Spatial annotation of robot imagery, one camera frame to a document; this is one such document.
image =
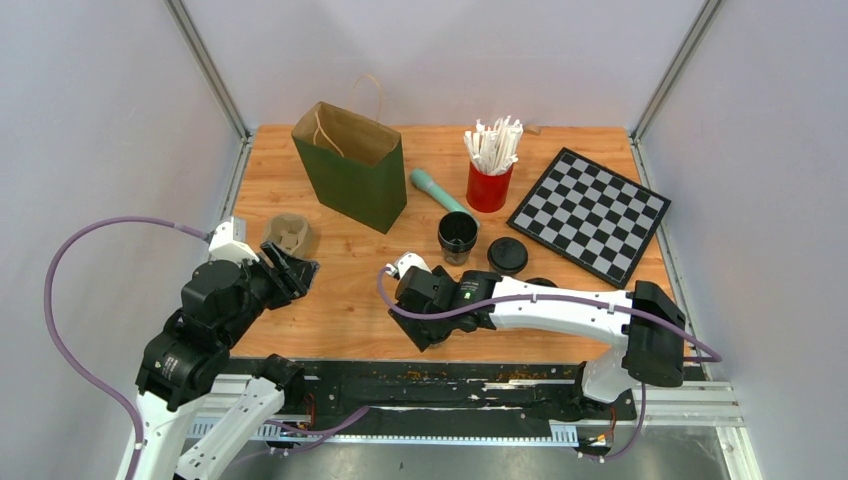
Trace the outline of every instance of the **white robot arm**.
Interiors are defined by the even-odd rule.
[[[581,292],[474,270],[455,282],[441,267],[431,272],[414,253],[385,270],[399,280],[397,304],[389,314],[421,351],[445,341],[453,330],[478,328],[534,328],[607,343],[611,348],[601,358],[578,370],[575,403],[587,412],[605,409],[642,382],[660,387],[683,382],[683,339],[615,308],[648,311],[683,328],[685,317],[653,283],[636,282],[633,292]],[[591,305],[578,303],[581,299]],[[472,309],[452,314],[461,308]]]
[[[182,307],[144,349],[136,379],[144,442],[136,445],[130,435],[116,478],[125,478],[140,449],[136,480],[215,480],[287,398],[303,397],[302,368],[272,355],[221,421],[180,455],[230,349],[263,311],[306,295],[318,270],[316,262],[291,257],[272,243],[262,245],[260,257],[243,242],[244,232],[244,221],[235,217],[215,229],[209,246],[213,260],[194,271],[182,289]]]

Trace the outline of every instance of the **chessboard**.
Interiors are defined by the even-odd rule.
[[[563,148],[507,221],[624,288],[671,201]]]

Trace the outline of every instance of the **wooden table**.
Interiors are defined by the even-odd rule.
[[[442,188],[467,206],[468,154],[462,133],[468,127],[397,127],[403,135],[407,175],[423,168]],[[234,355],[289,358],[368,360],[442,360],[499,363],[578,363],[599,357],[607,346],[586,338],[536,330],[455,331],[437,348],[420,353],[394,320],[376,292],[377,271],[404,252],[421,255],[434,267],[444,264],[436,227],[446,211],[407,181],[406,209],[388,234],[382,235],[324,207],[315,197],[291,140],[290,126],[259,129],[239,192],[235,214],[247,220],[248,243],[258,250],[268,219],[284,212],[305,216],[317,247],[321,270],[309,294],[292,305],[265,312],[233,349]],[[462,267],[446,265],[458,278],[468,269],[487,270],[486,250],[502,236],[520,239],[530,254],[527,268],[516,277],[545,277],[560,287],[604,291],[613,288],[506,225],[545,167],[563,146],[639,181],[627,136],[621,128],[544,128],[540,136],[525,134],[506,205],[499,212],[473,212],[481,221],[477,246]],[[651,241],[632,277],[660,285],[671,296],[656,239]],[[394,291],[396,282],[385,277]]]

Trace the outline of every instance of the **black cup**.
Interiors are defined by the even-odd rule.
[[[462,265],[477,243],[477,222],[465,212],[450,212],[439,222],[439,245],[445,261]]]

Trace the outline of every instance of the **red cup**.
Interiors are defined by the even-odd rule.
[[[477,170],[474,162],[469,163],[468,190],[465,193],[468,205],[482,213],[497,212],[506,203],[512,167],[502,175],[486,175]]]

